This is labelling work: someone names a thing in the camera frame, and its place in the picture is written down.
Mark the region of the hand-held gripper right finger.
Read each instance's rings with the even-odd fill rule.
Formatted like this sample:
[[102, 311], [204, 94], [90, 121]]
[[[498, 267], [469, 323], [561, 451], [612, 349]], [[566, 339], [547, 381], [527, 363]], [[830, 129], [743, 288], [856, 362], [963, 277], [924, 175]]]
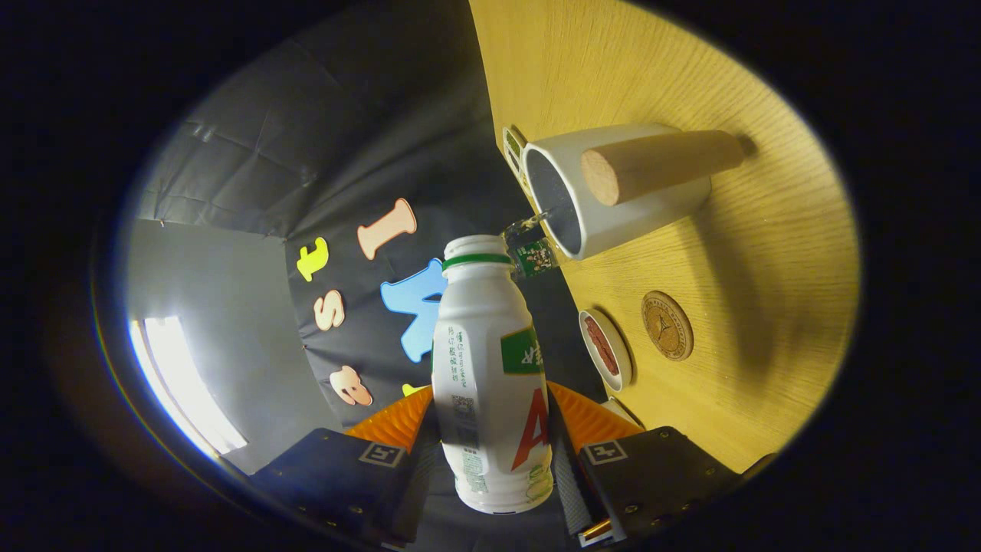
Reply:
[[642, 429], [565, 386], [547, 390], [553, 477], [584, 547], [662, 532], [745, 480], [671, 426]]

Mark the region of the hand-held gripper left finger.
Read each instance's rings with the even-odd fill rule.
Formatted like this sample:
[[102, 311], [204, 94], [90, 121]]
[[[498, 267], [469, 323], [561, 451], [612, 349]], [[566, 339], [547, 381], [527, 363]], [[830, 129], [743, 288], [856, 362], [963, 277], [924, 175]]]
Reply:
[[346, 432], [311, 431], [250, 482], [310, 523], [403, 547], [416, 538], [438, 455], [432, 388], [424, 386]]

